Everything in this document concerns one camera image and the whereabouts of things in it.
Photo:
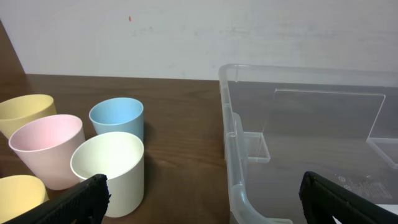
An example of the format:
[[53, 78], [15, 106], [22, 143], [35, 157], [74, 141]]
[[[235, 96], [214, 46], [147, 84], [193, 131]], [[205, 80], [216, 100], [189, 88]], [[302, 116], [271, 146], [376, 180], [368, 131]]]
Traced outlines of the clear plastic storage container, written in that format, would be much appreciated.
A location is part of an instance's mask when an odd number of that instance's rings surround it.
[[224, 65], [219, 70], [231, 223], [305, 223], [313, 171], [397, 205], [397, 74]]

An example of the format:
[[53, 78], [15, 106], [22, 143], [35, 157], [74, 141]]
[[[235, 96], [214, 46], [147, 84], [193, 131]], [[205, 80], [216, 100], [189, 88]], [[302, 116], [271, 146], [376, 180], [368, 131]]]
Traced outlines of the yellow cup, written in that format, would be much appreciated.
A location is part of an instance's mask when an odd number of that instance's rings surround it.
[[44, 183], [32, 175], [1, 178], [1, 223], [49, 200]]
[[57, 114], [52, 96], [24, 95], [1, 103], [1, 132], [9, 139], [23, 125]]

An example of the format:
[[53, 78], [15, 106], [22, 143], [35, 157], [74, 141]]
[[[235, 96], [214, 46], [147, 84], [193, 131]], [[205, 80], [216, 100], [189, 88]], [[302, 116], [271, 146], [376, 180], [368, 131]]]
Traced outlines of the white cup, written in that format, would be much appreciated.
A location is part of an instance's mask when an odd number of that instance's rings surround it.
[[70, 159], [80, 182], [104, 174], [110, 199], [105, 213], [119, 218], [133, 212], [144, 197], [144, 145], [127, 132], [99, 134], [81, 144]]

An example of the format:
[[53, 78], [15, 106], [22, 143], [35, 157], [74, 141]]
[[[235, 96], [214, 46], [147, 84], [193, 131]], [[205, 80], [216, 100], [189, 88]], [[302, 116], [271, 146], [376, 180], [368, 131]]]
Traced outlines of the light blue cup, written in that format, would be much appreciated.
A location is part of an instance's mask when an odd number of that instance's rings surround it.
[[134, 98], [104, 100], [89, 112], [97, 134], [127, 132], [144, 141], [144, 105]]

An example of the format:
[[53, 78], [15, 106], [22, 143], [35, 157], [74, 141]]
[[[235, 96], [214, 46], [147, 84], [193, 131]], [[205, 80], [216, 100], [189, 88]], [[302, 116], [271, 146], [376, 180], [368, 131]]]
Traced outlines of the yellow cup lower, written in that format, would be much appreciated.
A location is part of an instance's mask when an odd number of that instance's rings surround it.
[[44, 183], [32, 175], [1, 178], [1, 223], [49, 200]]

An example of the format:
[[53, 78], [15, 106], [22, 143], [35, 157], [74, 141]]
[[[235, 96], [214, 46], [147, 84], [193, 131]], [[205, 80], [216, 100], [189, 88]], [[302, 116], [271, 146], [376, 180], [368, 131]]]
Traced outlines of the white label in container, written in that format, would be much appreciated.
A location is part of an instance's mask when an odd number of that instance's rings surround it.
[[398, 205], [378, 204], [379, 207], [398, 215]]

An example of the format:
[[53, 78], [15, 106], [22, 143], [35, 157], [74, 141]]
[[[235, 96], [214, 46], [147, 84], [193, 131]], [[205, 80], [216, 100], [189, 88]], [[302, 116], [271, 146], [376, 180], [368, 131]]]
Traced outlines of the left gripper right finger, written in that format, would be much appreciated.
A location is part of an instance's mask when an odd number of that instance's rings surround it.
[[397, 223], [396, 214], [312, 171], [304, 173], [299, 197], [308, 224]]

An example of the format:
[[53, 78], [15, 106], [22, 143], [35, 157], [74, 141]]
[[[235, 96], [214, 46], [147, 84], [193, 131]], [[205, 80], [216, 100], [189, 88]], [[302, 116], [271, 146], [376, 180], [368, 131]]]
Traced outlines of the pink cup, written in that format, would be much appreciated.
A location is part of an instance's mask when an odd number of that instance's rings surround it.
[[82, 120], [57, 114], [32, 121], [10, 138], [10, 148], [44, 185], [63, 190], [79, 183], [70, 168], [70, 159], [85, 142]]

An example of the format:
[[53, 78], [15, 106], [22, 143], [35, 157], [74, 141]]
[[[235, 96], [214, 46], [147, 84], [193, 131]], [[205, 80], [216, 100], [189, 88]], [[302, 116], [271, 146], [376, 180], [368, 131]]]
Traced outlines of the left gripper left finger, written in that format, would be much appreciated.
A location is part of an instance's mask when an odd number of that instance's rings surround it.
[[107, 176], [96, 174], [6, 224], [101, 224], [110, 197]]

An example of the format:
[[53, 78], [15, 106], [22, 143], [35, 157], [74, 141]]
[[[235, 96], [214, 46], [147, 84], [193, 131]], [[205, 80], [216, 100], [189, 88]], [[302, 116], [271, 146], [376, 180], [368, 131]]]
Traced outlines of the yellow cup upper left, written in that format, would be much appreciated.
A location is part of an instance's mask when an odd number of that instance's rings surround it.
[[52, 96], [24, 95], [1, 103], [1, 132], [9, 139], [23, 125], [57, 114]]

